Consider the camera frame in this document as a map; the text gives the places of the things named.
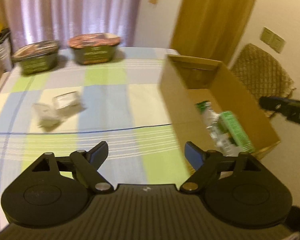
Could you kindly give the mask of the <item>brown cardboard box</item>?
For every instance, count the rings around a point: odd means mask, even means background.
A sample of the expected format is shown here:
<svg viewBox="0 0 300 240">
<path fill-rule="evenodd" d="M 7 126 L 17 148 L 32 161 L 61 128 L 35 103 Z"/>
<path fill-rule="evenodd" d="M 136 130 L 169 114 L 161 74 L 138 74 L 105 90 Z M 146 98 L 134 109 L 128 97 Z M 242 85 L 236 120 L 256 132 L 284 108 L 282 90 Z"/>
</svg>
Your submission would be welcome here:
<svg viewBox="0 0 300 240">
<path fill-rule="evenodd" d="M 253 156 L 265 157 L 279 143 L 259 104 L 221 61 L 167 55 L 159 84 L 180 149 L 191 141 L 202 150 L 216 149 L 196 104 L 211 102 L 217 112 L 231 111 L 255 148 Z"/>
</svg>

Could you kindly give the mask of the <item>green instant food bowl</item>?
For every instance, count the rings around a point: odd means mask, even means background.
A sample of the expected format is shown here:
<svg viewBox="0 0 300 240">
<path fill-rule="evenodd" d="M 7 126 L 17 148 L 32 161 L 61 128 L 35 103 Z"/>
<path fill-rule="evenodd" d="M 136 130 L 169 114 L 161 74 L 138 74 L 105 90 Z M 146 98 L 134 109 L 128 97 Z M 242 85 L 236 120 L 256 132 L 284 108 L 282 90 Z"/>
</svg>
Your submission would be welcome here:
<svg viewBox="0 0 300 240">
<path fill-rule="evenodd" d="M 40 41 L 18 49 L 12 62 L 19 64 L 23 75 L 45 72 L 57 66 L 58 51 L 58 40 Z"/>
</svg>

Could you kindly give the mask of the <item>green white spray box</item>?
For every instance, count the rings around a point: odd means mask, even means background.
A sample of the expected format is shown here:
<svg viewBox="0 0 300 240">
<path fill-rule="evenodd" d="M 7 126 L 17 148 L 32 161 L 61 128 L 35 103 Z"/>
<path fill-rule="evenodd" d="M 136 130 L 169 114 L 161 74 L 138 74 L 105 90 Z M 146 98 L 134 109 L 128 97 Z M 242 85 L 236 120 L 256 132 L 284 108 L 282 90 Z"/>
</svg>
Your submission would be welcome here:
<svg viewBox="0 0 300 240">
<path fill-rule="evenodd" d="M 219 114 L 218 128 L 222 133 L 228 133 L 230 141 L 239 147 L 242 152 L 254 152 L 255 148 L 252 142 L 231 111 L 224 111 Z"/>
</svg>

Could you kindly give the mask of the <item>black remote control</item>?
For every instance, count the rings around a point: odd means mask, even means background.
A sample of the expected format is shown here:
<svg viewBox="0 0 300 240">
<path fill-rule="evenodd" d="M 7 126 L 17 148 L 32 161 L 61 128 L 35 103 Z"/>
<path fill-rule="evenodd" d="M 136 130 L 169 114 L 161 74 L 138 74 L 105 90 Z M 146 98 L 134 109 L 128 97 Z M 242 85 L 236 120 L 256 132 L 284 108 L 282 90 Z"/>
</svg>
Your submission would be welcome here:
<svg viewBox="0 0 300 240">
<path fill-rule="evenodd" d="M 280 113 L 284 115 L 287 120 L 300 124 L 300 100 L 262 96 L 258 102 L 262 109 Z"/>
</svg>

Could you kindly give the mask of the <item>wall power outlet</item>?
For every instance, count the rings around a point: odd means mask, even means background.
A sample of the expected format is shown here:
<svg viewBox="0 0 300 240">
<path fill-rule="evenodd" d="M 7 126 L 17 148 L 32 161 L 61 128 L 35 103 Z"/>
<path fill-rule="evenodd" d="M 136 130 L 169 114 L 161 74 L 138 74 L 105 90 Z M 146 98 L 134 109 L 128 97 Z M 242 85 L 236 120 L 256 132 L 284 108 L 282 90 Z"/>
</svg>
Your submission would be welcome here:
<svg viewBox="0 0 300 240">
<path fill-rule="evenodd" d="M 270 46 L 272 50 L 274 50 L 277 53 L 281 53 L 284 46 L 285 46 L 285 40 L 280 37 L 279 35 L 272 32 L 270 29 L 264 27 L 262 30 L 262 33 L 260 35 L 260 40 Z"/>
</svg>

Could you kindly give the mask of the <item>white power adapter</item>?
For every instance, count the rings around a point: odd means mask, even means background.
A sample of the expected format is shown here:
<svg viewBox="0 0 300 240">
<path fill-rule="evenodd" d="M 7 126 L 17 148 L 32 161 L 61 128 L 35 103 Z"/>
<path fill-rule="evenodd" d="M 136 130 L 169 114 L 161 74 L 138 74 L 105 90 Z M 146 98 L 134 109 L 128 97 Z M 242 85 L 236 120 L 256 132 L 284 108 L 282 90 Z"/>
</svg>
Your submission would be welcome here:
<svg viewBox="0 0 300 240">
<path fill-rule="evenodd" d="M 65 122 L 65 119 L 50 105 L 34 103 L 32 108 L 38 120 L 38 127 L 45 132 L 51 132 Z"/>
</svg>

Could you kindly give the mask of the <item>clear glasses in bag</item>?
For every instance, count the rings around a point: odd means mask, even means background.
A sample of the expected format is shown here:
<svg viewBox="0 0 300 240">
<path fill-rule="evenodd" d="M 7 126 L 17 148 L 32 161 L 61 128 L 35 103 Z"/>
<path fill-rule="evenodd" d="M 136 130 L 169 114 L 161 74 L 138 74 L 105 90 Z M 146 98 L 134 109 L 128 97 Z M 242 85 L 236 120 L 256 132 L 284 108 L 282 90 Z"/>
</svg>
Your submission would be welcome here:
<svg viewBox="0 0 300 240">
<path fill-rule="evenodd" d="M 86 109 L 78 91 L 55 96 L 52 103 L 56 113 L 65 117 L 75 115 Z"/>
</svg>

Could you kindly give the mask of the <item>pink curtain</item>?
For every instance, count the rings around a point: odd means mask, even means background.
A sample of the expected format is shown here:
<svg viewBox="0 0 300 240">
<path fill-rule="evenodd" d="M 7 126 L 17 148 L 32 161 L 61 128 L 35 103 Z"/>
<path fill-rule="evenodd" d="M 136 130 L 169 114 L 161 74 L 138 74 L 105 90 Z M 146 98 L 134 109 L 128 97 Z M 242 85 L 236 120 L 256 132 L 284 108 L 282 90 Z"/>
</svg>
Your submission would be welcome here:
<svg viewBox="0 0 300 240">
<path fill-rule="evenodd" d="M 39 41 L 111 33 L 132 46 L 140 0 L 0 0 L 0 23 L 11 31 L 12 50 Z"/>
</svg>

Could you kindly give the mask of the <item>wooden door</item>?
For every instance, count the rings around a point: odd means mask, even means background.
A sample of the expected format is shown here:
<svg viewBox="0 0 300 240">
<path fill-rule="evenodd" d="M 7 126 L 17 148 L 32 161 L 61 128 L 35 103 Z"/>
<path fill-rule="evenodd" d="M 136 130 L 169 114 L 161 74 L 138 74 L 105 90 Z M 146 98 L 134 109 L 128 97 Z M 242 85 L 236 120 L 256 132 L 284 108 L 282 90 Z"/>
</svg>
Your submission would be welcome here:
<svg viewBox="0 0 300 240">
<path fill-rule="evenodd" d="M 229 64 L 255 0 L 182 0 L 170 47 Z"/>
</svg>

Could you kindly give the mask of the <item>brown lid food bowl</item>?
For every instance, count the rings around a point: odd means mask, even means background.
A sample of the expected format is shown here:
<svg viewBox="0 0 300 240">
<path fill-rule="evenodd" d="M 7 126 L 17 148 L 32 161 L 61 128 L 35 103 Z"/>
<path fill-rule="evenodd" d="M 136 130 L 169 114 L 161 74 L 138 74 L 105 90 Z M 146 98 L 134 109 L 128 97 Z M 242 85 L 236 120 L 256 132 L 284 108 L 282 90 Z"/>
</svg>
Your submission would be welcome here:
<svg viewBox="0 0 300 240">
<path fill-rule="evenodd" d="M 79 64 L 111 61 L 120 43 L 121 37 L 111 33 L 81 34 L 68 39 L 68 46 Z"/>
</svg>

